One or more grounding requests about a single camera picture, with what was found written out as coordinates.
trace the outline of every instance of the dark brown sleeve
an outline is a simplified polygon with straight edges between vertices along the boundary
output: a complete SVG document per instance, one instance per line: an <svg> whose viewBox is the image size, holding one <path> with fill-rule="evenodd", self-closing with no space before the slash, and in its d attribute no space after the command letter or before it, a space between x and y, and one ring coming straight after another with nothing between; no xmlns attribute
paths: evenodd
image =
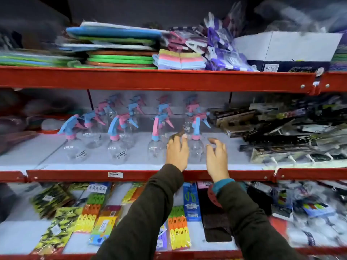
<svg viewBox="0 0 347 260"><path fill-rule="evenodd" d="M160 227L169 216L174 193L183 181L182 172L176 166L164 165L147 181L142 194L92 260L152 260Z"/></svg>
<svg viewBox="0 0 347 260"><path fill-rule="evenodd" d="M234 238L245 260L301 259L238 183L223 186L217 199L228 214Z"/></svg>

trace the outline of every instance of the hand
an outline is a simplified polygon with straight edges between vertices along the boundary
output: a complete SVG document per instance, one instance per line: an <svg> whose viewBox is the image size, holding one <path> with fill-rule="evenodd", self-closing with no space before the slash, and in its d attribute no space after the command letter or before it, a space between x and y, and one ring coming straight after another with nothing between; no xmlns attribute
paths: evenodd
<svg viewBox="0 0 347 260"><path fill-rule="evenodd" d="M182 144L179 136L175 136L174 139L169 140L169 143L167 144L165 164L175 165L181 171L184 171L187 168L188 157L189 148L187 135L182 135Z"/></svg>
<svg viewBox="0 0 347 260"><path fill-rule="evenodd" d="M225 144L214 138L209 138L209 142L216 145L215 151L211 145L206 146L206 166L209 175L213 182L229 179L228 154Z"/></svg>

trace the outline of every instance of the person's right hand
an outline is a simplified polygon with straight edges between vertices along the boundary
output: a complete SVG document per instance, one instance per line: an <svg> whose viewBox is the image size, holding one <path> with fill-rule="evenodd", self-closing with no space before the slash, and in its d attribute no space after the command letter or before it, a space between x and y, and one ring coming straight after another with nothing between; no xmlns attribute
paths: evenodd
<svg viewBox="0 0 347 260"><path fill-rule="evenodd" d="M206 166L209 175L215 183L221 179L229 179L228 154L225 144L214 138L209 138L209 141L216 145L215 151L211 145L206 146Z"/></svg>

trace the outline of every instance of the teal cuff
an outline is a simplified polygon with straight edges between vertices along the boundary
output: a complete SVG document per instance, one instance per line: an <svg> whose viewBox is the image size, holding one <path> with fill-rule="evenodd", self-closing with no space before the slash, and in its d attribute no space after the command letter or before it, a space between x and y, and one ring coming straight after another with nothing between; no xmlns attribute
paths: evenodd
<svg viewBox="0 0 347 260"><path fill-rule="evenodd" d="M228 184L229 182L234 182L235 180L233 179L221 179L220 181L217 181L213 187L212 187L212 191L215 193L215 195L217 195L220 191L220 189L223 188L224 185Z"/></svg>

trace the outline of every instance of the white cardboard box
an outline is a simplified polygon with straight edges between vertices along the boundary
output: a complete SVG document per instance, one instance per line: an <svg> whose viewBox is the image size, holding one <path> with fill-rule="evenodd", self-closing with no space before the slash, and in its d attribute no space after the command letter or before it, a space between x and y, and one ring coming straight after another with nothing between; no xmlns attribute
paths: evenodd
<svg viewBox="0 0 347 260"><path fill-rule="evenodd" d="M263 72L316 72L323 74L342 34L272 31L234 39L250 65Z"/></svg>

